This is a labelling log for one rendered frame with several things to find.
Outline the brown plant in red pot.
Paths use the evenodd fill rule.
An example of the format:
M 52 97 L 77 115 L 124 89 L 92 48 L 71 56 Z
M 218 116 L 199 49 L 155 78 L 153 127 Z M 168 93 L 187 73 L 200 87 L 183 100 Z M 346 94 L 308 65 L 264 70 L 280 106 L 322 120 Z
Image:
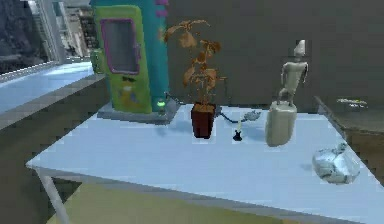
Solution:
M 209 65 L 208 60 L 219 53 L 222 45 L 218 41 L 202 39 L 199 32 L 193 32 L 196 24 L 210 24 L 203 19 L 184 20 L 168 27 L 162 35 L 165 43 L 172 35 L 180 31 L 178 38 L 182 48 L 188 50 L 190 63 L 183 74 L 183 86 L 194 86 L 197 99 L 191 109 L 192 130 L 195 138 L 209 139 L 212 134 L 216 105 L 212 102 L 214 89 L 218 81 L 226 80 L 220 76 L 217 68 Z

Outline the pale blue table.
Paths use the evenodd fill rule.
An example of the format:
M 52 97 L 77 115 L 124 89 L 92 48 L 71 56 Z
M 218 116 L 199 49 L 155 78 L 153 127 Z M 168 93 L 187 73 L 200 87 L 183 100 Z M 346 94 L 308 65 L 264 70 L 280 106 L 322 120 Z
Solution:
M 266 119 L 214 122 L 208 139 L 192 133 L 190 106 L 166 126 L 91 117 L 27 162 L 52 203 L 63 204 L 55 178 L 177 198 L 206 205 L 316 224 L 384 224 L 384 187 L 365 165 L 348 185 L 322 181 L 313 154 L 343 139 L 322 115 L 300 113 L 291 140 L 271 148 Z

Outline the green and teal arcade machine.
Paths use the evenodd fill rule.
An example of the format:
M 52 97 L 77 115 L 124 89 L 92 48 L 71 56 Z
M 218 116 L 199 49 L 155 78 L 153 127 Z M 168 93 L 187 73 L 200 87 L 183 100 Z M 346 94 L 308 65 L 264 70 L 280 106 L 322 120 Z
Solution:
M 94 71 L 106 76 L 104 119 L 165 125 L 179 104 L 170 96 L 167 46 L 162 39 L 169 0 L 90 0 L 99 47 Z

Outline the beige figure statue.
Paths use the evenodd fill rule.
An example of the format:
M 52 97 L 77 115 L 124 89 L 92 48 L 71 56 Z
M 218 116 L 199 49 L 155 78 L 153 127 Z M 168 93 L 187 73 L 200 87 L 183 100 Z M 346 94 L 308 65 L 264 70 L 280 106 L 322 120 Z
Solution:
M 269 147 L 288 143 L 292 137 L 297 117 L 294 97 L 299 83 L 305 83 L 309 64 L 303 60 L 306 54 L 306 40 L 299 40 L 293 50 L 293 61 L 286 62 L 281 69 L 281 89 L 267 113 L 265 141 Z

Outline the small white and yellow object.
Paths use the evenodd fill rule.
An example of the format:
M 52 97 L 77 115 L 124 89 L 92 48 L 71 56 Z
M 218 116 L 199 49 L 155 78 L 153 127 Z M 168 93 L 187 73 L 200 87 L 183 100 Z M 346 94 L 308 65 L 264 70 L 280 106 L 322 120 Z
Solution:
M 340 98 L 337 99 L 336 102 L 348 104 L 351 107 L 360 107 L 360 108 L 368 108 L 368 103 L 363 100 L 358 99 L 346 99 L 346 98 Z

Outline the dark side table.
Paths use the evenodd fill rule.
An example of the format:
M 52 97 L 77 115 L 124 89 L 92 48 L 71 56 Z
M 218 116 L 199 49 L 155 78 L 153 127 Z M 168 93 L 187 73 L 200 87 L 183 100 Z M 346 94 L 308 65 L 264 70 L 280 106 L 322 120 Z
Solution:
M 375 178 L 384 186 L 384 97 L 361 97 L 368 108 L 338 103 L 345 97 L 315 96 L 325 115 Z

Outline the large window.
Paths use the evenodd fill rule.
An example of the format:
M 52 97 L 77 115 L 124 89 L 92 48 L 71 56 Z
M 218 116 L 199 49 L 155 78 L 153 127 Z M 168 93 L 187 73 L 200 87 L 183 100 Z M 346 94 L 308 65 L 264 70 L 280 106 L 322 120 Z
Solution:
M 0 75 L 84 61 L 97 47 L 90 0 L 0 0 Z

